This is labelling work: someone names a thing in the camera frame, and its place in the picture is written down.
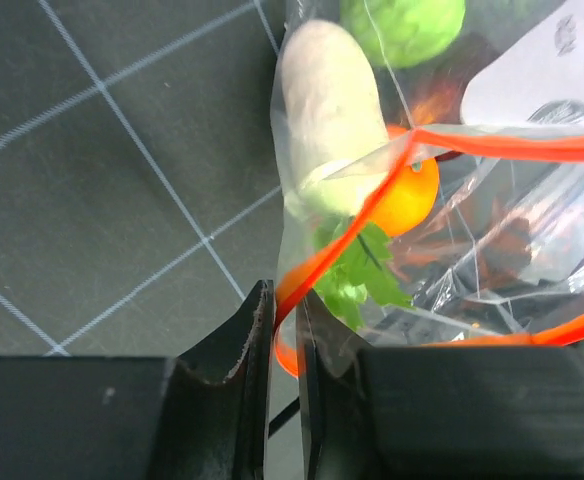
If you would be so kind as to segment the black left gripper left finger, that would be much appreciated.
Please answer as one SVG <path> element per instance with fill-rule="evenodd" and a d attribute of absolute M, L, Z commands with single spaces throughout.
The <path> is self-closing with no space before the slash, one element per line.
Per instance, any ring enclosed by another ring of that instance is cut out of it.
<path fill-rule="evenodd" d="M 178 356 L 0 356 L 0 479 L 260 479 L 274 292 Z"/>

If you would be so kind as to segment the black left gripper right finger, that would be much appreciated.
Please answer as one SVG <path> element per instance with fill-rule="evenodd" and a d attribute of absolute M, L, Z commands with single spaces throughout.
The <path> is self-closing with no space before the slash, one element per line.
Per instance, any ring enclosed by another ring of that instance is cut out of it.
<path fill-rule="evenodd" d="M 375 347 L 310 294 L 297 351 L 309 479 L 584 479 L 574 348 Z"/>

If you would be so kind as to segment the green plastic leaf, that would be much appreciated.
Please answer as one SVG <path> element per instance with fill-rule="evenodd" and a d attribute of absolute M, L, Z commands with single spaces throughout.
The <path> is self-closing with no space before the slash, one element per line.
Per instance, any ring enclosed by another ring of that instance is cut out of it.
<path fill-rule="evenodd" d="M 317 280 L 314 290 L 328 310 L 351 330 L 364 326 L 360 307 L 369 299 L 379 306 L 413 306 L 389 268 L 390 237 L 369 222 Z"/>

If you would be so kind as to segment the orange toy fruit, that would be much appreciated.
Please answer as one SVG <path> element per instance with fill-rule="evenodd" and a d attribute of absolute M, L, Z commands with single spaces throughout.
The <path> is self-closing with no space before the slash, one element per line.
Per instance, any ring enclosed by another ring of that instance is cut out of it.
<path fill-rule="evenodd" d="M 406 165 L 401 178 L 370 215 L 367 226 L 376 225 L 388 238 L 408 232 L 430 214 L 439 185 L 439 167 L 434 158 Z"/>

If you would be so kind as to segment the clear bag orange zipper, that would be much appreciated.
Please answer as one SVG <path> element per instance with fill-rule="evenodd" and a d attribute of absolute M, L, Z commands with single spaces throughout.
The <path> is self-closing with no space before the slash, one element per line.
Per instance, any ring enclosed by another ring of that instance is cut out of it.
<path fill-rule="evenodd" d="M 369 299 L 360 307 L 364 326 L 352 331 L 376 345 L 584 346 L 584 1 L 465 1 L 456 39 L 479 33 L 499 56 L 469 82 L 458 125 L 413 126 L 403 119 L 410 71 L 427 61 L 410 68 L 369 62 L 389 141 L 358 163 L 381 168 L 384 177 L 354 215 L 297 213 L 289 205 L 297 195 L 279 64 L 303 23 L 343 27 L 341 2 L 286 5 L 271 103 L 284 201 L 275 328 L 281 367 L 298 371 L 302 301 L 316 294 L 323 302 L 317 280 L 366 226 L 404 167 L 429 158 L 440 175 L 434 206 L 389 244 L 389 268 L 413 306 Z"/>

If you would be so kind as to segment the white radish toy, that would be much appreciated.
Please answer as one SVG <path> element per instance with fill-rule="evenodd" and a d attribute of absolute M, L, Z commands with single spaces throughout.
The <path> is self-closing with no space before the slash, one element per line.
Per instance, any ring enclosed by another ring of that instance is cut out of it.
<path fill-rule="evenodd" d="M 359 159 L 389 141 L 372 67 L 340 25 L 313 19 L 289 37 L 279 64 L 297 213 L 356 214 L 384 172 Z"/>

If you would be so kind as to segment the green custard apple toy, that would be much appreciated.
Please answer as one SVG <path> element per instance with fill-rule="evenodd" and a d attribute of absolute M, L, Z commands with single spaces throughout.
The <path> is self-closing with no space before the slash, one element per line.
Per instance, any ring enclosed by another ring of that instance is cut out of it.
<path fill-rule="evenodd" d="M 375 67 L 410 68 L 443 53 L 459 36 L 464 0 L 351 0 L 340 23 Z"/>

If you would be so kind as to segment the dark purple mangosteen toy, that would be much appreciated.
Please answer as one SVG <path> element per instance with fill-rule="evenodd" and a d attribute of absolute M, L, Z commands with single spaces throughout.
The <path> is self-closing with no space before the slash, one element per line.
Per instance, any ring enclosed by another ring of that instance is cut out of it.
<path fill-rule="evenodd" d="M 462 123 L 460 107 L 469 82 L 499 56 L 479 33 L 464 34 L 436 58 L 410 71 L 409 113 L 413 126 Z"/>

